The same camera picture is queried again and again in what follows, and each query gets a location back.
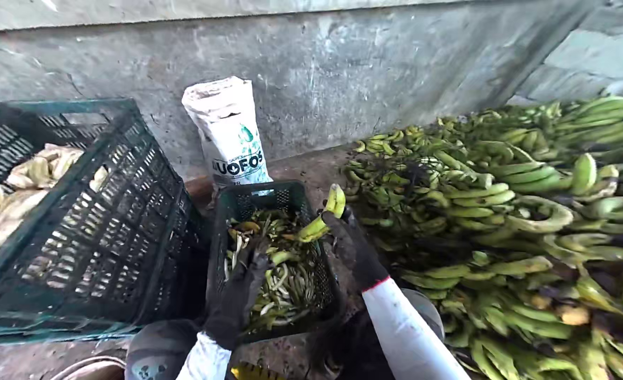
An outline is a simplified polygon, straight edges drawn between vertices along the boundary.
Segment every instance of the dark green crate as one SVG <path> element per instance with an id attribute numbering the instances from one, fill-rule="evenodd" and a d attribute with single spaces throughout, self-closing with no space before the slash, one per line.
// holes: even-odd
<path id="1" fill-rule="evenodd" d="M 227 229 L 231 225 L 230 219 L 248 220 L 255 210 L 279 209 L 290 213 L 299 212 L 300 220 L 304 223 L 316 217 L 305 194 L 305 185 L 298 180 L 230 186 L 220 191 L 215 202 L 215 225 L 211 239 L 207 289 L 209 304 L 216 302 L 225 285 L 224 258 L 229 245 Z M 314 248 L 316 303 L 312 306 L 312 312 L 295 324 L 243 335 L 243 343 L 310 332 L 340 316 L 339 290 L 328 264 L 328 257 L 322 244 L 314 243 Z"/>
<path id="2" fill-rule="evenodd" d="M 210 226 L 135 101 L 0 103 L 0 183 L 45 143 L 85 153 L 0 247 L 0 344 L 201 315 Z M 88 182 L 101 166 L 96 193 Z"/>

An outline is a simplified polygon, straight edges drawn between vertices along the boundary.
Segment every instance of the arm sleeve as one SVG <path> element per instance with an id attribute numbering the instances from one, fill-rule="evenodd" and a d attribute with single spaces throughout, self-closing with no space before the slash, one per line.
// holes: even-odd
<path id="1" fill-rule="evenodd" d="M 396 380 L 469 379 L 391 278 L 364 291 L 363 299 Z"/>
<path id="2" fill-rule="evenodd" d="M 225 350 L 204 332 L 200 332 L 177 380 L 223 380 L 231 355 L 230 350 Z"/>

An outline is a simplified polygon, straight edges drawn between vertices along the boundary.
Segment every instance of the gray wall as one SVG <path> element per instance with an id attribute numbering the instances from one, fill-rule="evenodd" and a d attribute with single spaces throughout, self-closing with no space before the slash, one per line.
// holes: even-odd
<path id="1" fill-rule="evenodd" d="M 0 101 L 134 97 L 185 179 L 203 171 L 181 106 L 253 80 L 268 160 L 503 103 L 590 1 L 479 1 L 0 32 Z"/>
<path id="2" fill-rule="evenodd" d="M 460 1 L 470 0 L 4 0 L 0 1 L 0 30 L 323 12 Z"/>
<path id="3" fill-rule="evenodd" d="M 511 102 L 623 95 L 623 1 L 600 7 L 551 52 Z"/>

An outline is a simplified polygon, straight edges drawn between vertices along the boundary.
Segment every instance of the grey concrete ledge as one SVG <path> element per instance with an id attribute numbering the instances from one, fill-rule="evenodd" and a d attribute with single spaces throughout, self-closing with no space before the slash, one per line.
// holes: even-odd
<path id="1" fill-rule="evenodd" d="M 474 0 L 4 0 L 0 1 L 0 30 L 471 1 Z"/>

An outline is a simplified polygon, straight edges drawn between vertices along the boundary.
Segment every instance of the gloved hand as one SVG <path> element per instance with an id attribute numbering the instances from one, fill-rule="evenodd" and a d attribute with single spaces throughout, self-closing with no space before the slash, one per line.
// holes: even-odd
<path id="1" fill-rule="evenodd" d="M 389 278 L 389 273 L 377 258 L 377 251 L 367 241 L 349 207 L 345 208 L 341 219 L 335 218 L 330 211 L 325 211 L 321 217 L 335 237 L 334 251 L 351 270 L 361 291 L 371 289 Z"/>
<path id="2" fill-rule="evenodd" d="M 239 254 L 239 263 L 203 326 L 204 332 L 226 350 L 233 351 L 237 347 L 265 272 L 272 267 L 266 254 L 270 242 L 261 237 L 254 239 L 258 241 L 251 242 L 247 251 Z"/>

